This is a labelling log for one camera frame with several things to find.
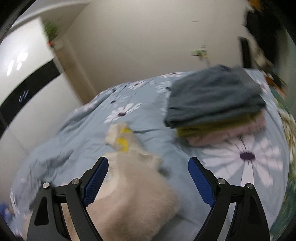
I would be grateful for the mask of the blue floral duvet cover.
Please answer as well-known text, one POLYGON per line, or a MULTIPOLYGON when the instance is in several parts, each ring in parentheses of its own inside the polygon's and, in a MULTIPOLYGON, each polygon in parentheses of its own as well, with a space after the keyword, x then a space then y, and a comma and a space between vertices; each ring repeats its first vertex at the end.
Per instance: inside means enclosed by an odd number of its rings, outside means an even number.
POLYGON ((60 186, 79 178, 101 156, 128 152, 151 162, 179 196, 180 209, 155 240, 193 240, 210 211, 188 172, 197 157, 218 178, 233 185, 248 182, 259 194, 272 240, 277 240, 295 210, 286 199, 290 151, 273 94, 258 70, 246 70, 262 89, 266 126, 257 133, 200 147, 191 147, 164 124, 171 86, 185 72, 124 83, 102 91, 89 104, 74 110, 58 132, 32 151, 11 188, 15 216, 12 232, 24 237, 32 205, 41 185, 60 186))

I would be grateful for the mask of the wall outlet with green plug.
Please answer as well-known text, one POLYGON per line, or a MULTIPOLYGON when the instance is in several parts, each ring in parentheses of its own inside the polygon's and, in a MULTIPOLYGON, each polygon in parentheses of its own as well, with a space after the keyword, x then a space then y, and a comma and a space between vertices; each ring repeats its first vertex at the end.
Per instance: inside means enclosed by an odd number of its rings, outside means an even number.
POLYGON ((206 65, 208 67, 211 66, 211 62, 209 59, 206 45, 202 44, 200 49, 192 50, 190 52, 190 56, 191 57, 198 57, 200 60, 205 61, 206 65))

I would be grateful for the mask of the black tower speaker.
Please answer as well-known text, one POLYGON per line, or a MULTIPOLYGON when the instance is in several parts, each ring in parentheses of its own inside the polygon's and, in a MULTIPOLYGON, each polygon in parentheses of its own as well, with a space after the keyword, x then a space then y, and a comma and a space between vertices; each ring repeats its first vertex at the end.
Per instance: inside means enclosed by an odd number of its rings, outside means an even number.
POLYGON ((251 53, 248 39, 245 37, 238 37, 241 49, 242 66, 246 69, 252 68, 251 53))

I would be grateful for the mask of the white wardrobe with black stripe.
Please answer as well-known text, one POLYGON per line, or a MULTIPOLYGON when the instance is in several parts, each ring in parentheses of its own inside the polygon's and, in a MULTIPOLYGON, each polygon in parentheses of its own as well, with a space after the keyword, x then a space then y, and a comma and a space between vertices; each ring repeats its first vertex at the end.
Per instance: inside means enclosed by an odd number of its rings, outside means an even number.
POLYGON ((81 101, 54 51, 43 23, 33 19, 1 43, 1 201, 24 160, 52 137, 81 101))

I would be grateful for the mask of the green potted plant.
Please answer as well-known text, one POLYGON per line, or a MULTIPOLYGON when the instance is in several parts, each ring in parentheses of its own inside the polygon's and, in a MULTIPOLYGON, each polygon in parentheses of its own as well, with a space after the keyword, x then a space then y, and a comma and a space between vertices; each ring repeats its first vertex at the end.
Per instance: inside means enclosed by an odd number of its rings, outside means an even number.
POLYGON ((55 22, 50 21, 50 20, 45 20, 43 22, 43 25, 44 25, 46 36, 48 38, 49 46, 52 49, 54 49, 55 48, 54 41, 59 35, 60 27, 55 22))

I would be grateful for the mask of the pile of dark clothes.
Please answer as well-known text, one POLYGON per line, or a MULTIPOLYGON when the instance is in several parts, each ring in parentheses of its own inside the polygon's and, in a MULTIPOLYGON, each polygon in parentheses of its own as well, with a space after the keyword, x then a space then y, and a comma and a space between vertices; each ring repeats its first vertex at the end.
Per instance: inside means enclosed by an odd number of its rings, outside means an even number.
POLYGON ((295 80, 295 1, 247 1, 245 27, 280 76, 295 80))

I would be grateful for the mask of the folded grey garment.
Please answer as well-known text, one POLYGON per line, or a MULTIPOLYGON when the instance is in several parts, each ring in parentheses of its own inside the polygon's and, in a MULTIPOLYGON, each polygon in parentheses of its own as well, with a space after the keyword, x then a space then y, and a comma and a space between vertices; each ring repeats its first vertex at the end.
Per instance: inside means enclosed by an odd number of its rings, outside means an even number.
POLYGON ((172 84, 164 123, 179 128, 258 113, 265 107, 261 93, 242 67, 216 65, 172 84))

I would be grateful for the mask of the beige fuzzy cartoon sweater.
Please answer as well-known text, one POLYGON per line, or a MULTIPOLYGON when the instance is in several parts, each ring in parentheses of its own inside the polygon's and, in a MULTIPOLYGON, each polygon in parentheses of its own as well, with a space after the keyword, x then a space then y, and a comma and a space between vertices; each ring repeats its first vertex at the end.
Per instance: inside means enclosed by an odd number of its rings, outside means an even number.
POLYGON ((127 123, 110 125, 106 178, 87 208, 103 240, 152 240, 179 210, 175 191, 160 174, 160 157, 147 152, 127 123))

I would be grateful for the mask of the folded pink garment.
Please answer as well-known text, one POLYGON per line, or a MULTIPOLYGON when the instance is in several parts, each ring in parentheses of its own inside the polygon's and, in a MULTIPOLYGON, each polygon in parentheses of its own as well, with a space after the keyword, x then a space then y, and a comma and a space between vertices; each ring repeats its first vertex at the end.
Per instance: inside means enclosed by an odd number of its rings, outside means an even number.
POLYGON ((221 131, 214 131, 204 135, 196 134, 185 137, 185 139, 190 146, 201 147, 209 144, 216 144, 237 136, 260 132, 265 129, 265 126, 265 110, 263 109, 255 116, 255 118, 248 120, 244 124, 229 127, 221 131))

